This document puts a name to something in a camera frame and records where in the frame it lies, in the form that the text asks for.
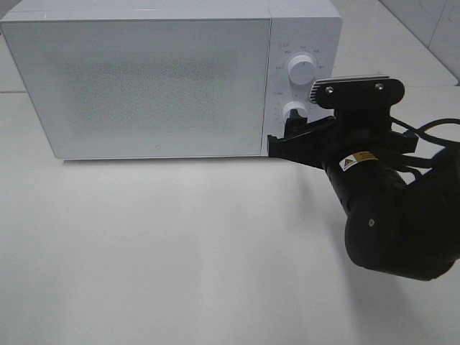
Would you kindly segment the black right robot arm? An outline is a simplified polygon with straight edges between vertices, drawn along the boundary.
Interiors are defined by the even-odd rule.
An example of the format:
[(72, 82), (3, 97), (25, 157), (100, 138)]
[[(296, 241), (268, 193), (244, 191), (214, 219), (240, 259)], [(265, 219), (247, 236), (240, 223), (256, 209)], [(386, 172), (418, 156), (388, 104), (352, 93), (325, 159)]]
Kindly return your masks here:
[(346, 213), (354, 264), (429, 281), (459, 259), (459, 143), (428, 133), (456, 119), (395, 132), (390, 110), (404, 94), (386, 75), (317, 80), (309, 99), (333, 114), (308, 122), (291, 111), (267, 151), (327, 174)]

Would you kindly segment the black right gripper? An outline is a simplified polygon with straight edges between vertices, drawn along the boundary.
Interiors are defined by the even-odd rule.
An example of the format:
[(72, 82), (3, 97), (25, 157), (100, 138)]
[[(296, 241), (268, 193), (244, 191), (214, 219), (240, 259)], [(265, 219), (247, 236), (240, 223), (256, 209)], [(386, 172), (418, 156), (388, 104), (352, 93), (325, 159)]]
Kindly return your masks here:
[(413, 153), (417, 137), (394, 132), (390, 119), (391, 107), (404, 95), (403, 83), (394, 78), (317, 80), (309, 100), (333, 115), (308, 123), (291, 109), (284, 137), (267, 136), (267, 155), (324, 170), (328, 160), (347, 151)]

